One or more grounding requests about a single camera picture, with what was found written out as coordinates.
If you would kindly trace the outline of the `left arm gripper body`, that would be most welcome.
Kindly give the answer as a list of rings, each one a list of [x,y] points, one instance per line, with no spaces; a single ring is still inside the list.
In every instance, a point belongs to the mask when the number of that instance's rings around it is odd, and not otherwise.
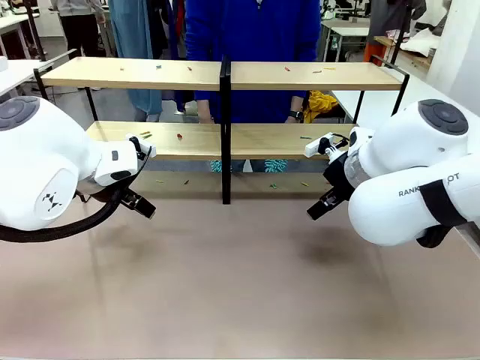
[[[121,204],[128,209],[135,209],[138,203],[138,194],[129,187],[125,188],[121,195]]]

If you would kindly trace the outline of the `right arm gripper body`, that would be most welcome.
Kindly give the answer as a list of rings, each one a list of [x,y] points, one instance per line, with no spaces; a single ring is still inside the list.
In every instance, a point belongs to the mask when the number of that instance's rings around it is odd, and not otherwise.
[[[355,190],[345,175],[344,164],[346,159],[347,153],[344,152],[337,159],[333,160],[323,173],[324,178],[331,185],[330,191],[325,194],[327,199],[349,201]]]

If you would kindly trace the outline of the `yellow cloth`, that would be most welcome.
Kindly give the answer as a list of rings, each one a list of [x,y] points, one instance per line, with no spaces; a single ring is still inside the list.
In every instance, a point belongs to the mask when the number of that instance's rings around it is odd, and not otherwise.
[[[307,91],[302,106],[305,124],[312,124],[315,119],[329,117],[341,108],[334,96],[318,90]]]

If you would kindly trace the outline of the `white table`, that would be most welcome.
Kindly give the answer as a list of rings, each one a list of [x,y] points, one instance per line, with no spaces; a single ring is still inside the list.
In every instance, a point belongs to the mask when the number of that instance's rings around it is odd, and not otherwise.
[[[11,60],[0,56],[0,97],[13,91],[17,86],[34,76],[34,69],[41,69],[51,65],[49,61],[20,59]]]
[[[338,103],[351,119],[356,114],[360,94],[360,91],[333,91]],[[365,91],[357,124],[364,128],[377,129],[386,119],[391,117],[398,95],[399,91]],[[416,76],[409,78],[399,110],[426,99],[438,99],[452,104],[465,115],[470,125],[480,125],[480,117]]]

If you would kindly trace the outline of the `wooden background table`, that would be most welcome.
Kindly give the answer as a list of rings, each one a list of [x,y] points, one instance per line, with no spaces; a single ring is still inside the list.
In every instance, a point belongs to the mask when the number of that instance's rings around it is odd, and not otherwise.
[[[373,38],[377,43],[382,44],[384,47],[388,48],[388,54],[393,56],[396,43],[394,40],[386,36],[375,36]],[[410,52],[406,50],[399,49],[395,63],[399,63],[400,60],[409,62],[413,67],[420,69],[421,71],[427,73],[430,70],[431,59],[424,57],[421,54],[416,52]]]

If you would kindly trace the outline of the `white desk with green sticker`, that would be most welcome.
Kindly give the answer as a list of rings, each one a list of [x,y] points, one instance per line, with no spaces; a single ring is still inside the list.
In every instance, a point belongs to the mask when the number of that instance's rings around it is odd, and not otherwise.
[[[370,23],[349,22],[342,19],[324,19],[321,22],[325,39],[322,40],[321,60],[327,62],[329,53],[339,62],[344,47],[362,47],[366,44]]]

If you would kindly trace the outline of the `white cloth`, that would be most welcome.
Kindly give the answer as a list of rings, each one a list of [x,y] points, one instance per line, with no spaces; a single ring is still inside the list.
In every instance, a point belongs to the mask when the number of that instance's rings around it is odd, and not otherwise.
[[[436,49],[440,44],[440,36],[436,36],[429,28],[425,28],[413,37],[410,37],[407,42],[400,45],[403,51],[413,53],[421,53],[424,57],[428,57],[431,49]]]

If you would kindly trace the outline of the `light blue hanging garment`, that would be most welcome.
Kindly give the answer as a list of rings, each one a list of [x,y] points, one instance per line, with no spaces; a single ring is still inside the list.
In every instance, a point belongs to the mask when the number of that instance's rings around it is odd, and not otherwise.
[[[149,0],[108,0],[115,47],[119,58],[153,59]],[[137,121],[157,122],[162,112],[161,90],[127,90]]]

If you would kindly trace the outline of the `person in blue sweater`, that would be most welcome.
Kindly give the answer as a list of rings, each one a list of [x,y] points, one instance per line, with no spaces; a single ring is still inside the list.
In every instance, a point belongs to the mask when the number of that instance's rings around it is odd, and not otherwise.
[[[185,0],[187,59],[313,62],[320,0]],[[231,121],[287,124],[292,96],[306,91],[232,91]]]

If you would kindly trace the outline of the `royal blue hanging garment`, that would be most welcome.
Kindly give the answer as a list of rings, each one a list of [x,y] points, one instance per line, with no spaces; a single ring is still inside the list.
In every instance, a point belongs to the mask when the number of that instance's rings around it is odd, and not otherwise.
[[[176,3],[176,0],[166,0],[167,11],[168,11],[168,29],[169,29],[169,49],[172,60],[179,60],[178,53],[178,38],[176,35],[176,17],[173,5]],[[174,100],[176,104],[177,111],[184,114],[185,113],[185,102],[182,90],[174,91]]]

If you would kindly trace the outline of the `background person black trousers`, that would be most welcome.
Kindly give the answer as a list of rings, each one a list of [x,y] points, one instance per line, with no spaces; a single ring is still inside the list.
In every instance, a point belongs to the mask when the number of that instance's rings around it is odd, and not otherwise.
[[[105,23],[100,0],[50,0],[58,12],[67,49],[77,49],[88,57],[104,57],[98,48],[98,25]]]

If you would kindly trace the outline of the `dark navy hanging garment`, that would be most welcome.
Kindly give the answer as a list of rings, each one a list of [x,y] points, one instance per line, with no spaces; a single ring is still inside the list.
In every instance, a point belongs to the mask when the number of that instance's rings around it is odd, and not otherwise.
[[[164,24],[168,24],[167,0],[145,0],[148,14],[151,51],[154,59],[159,59],[168,48]]]

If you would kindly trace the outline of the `red and grey hanging garment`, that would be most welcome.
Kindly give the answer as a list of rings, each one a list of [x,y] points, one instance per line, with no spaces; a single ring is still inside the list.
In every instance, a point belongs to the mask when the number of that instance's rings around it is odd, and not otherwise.
[[[175,0],[175,33],[177,37],[178,57],[186,58],[185,45],[185,0]]]

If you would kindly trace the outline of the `white background desk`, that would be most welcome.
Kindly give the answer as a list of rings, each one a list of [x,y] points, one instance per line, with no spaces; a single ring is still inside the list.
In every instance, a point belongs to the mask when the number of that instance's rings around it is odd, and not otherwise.
[[[34,32],[36,30],[35,18],[29,15],[9,13],[0,16],[0,56],[8,59],[34,59],[36,49]]]

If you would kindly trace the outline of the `wooden shelf rack black frame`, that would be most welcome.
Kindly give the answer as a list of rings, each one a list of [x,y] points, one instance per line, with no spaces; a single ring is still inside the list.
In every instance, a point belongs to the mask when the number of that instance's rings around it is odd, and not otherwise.
[[[41,89],[48,86],[99,86],[111,89],[200,90],[227,100],[233,91],[345,90],[399,91],[406,80],[393,77],[372,63],[173,61],[78,57],[53,70],[34,73]],[[230,159],[301,160],[307,139],[328,132],[347,135],[348,124],[175,124],[95,121],[88,135],[119,140],[126,134],[150,131],[158,160],[228,161]],[[278,188],[270,187],[275,183]],[[158,199],[301,198],[316,199],[329,186],[314,173],[147,172],[135,188]]]

